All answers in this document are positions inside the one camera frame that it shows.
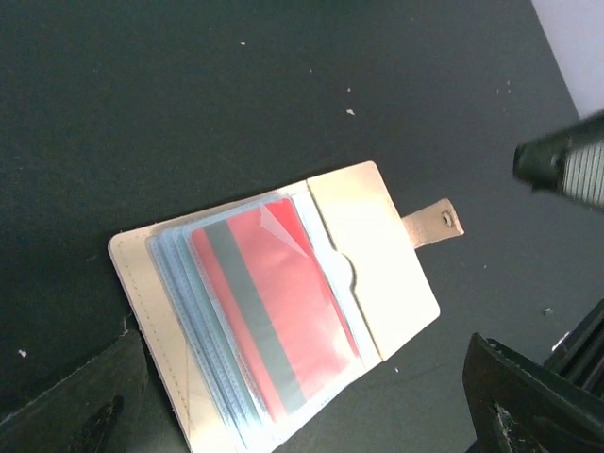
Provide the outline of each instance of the wallet flap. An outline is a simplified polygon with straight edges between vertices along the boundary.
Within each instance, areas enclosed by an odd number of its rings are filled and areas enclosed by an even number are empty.
[[[440,314],[409,235],[373,162],[308,183],[335,248],[352,263],[354,293],[387,360]]]

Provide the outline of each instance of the beige wallet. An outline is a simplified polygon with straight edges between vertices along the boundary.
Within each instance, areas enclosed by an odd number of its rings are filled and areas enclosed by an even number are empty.
[[[379,357],[390,358],[436,319],[439,306],[414,248],[463,234],[448,200],[401,221],[377,166],[365,162],[311,177],[270,193],[310,192],[337,252],[354,270],[353,294]],[[194,453],[233,452],[235,446],[147,249],[166,227],[189,222],[266,196],[202,210],[120,233],[109,253],[139,322],[177,419]]]

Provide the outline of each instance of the wallet stitching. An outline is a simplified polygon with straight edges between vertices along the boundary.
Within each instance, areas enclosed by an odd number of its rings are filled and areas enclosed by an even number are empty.
[[[138,236],[135,236],[132,239],[140,239],[140,238],[142,238],[144,236],[145,235],[140,234]],[[185,407],[185,412],[187,414],[188,428],[189,428],[189,430],[191,430],[191,415],[189,413],[189,405],[185,402],[185,398],[184,398],[182,392],[180,391],[180,386],[178,385],[178,380],[176,379],[176,375],[174,373],[174,370],[172,369],[172,366],[170,366],[170,361],[168,360],[168,356],[167,356],[165,350],[163,349],[163,346],[161,345],[161,340],[159,338],[159,334],[156,331],[155,325],[151,321],[151,317],[149,316],[149,312],[147,311],[147,308],[143,304],[143,298],[141,297],[141,294],[139,293],[139,288],[138,288],[138,286],[136,284],[136,281],[135,281],[134,277],[132,276],[132,273],[130,272],[130,266],[129,266],[129,263],[128,263],[128,258],[122,252],[122,244],[123,243],[124,243],[124,240],[120,240],[117,243],[117,248],[120,251],[120,255],[122,256],[122,259],[124,260],[124,266],[126,267],[126,272],[128,273],[130,281],[132,282],[132,286],[134,287],[134,291],[136,292],[136,296],[139,299],[141,307],[143,307],[144,316],[147,318],[147,321],[149,322],[149,326],[151,326],[151,328],[153,329],[153,333],[154,333],[155,338],[156,338],[156,340],[158,342],[158,346],[159,346],[159,350],[161,351],[161,355],[163,356],[163,358],[165,359],[166,364],[168,365],[168,371],[170,371],[170,376],[172,377],[172,381],[175,384],[176,392],[178,393],[178,397],[180,398],[180,401],[182,402],[182,404]]]

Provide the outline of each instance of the white speck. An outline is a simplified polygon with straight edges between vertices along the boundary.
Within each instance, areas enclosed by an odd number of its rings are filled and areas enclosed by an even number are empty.
[[[570,335],[570,332],[566,332],[566,333],[564,334],[564,336],[563,336],[562,338],[560,338],[556,344],[554,344],[553,346],[551,346],[551,352],[554,352],[556,349],[558,349],[558,346],[560,346],[560,345],[562,344],[562,342],[563,342],[564,340],[566,340],[566,337],[567,337],[568,335]]]

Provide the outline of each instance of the white wall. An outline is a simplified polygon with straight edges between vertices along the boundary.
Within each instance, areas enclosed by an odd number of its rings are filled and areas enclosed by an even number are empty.
[[[533,0],[581,117],[604,109],[604,0]]]

